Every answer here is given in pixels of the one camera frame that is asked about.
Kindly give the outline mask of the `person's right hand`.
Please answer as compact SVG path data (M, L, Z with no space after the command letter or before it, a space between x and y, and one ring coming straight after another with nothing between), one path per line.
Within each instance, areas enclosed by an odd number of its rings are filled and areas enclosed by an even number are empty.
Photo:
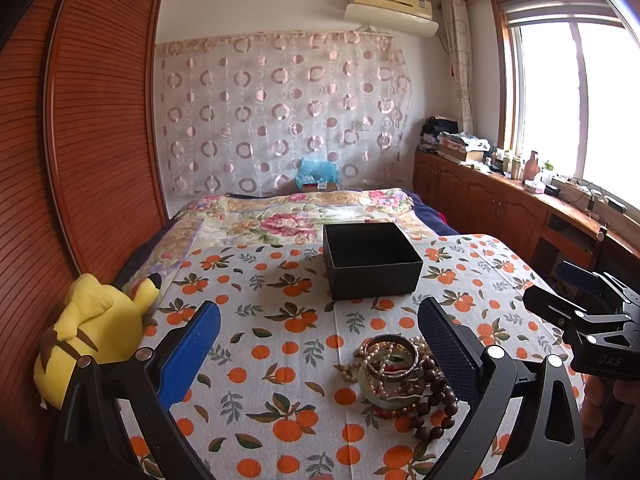
M613 386L613 394L620 402L639 406L639 388L638 382L618 380ZM589 376L585 385L584 403L580 409L582 434L585 438L592 438L602 425L604 397L604 382L599 377Z

